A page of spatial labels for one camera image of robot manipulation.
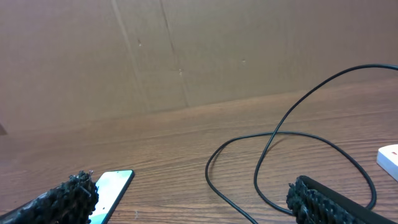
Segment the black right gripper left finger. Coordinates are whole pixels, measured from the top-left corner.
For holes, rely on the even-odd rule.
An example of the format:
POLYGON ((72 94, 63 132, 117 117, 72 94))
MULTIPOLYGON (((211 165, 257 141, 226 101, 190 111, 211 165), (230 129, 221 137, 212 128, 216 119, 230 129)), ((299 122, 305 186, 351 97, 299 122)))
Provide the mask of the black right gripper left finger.
POLYGON ((92 171, 79 171, 58 187, 1 215, 2 224, 87 224, 98 203, 92 171))

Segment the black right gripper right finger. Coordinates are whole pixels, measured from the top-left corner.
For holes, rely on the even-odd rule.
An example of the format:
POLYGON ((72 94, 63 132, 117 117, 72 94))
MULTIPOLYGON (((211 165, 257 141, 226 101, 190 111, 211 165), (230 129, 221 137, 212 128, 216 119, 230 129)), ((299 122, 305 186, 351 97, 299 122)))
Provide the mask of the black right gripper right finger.
POLYGON ((396 224, 305 175, 289 185, 286 202, 298 224, 396 224))

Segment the Samsung Galaxy smartphone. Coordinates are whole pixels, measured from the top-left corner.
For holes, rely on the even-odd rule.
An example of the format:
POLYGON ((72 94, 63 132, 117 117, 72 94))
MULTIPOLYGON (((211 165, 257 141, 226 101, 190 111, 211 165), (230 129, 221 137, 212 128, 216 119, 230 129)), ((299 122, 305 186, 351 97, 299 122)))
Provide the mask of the Samsung Galaxy smartphone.
POLYGON ((118 203, 132 182, 133 170, 113 170, 102 174, 96 182, 98 202, 89 216, 91 224, 107 224, 118 203))

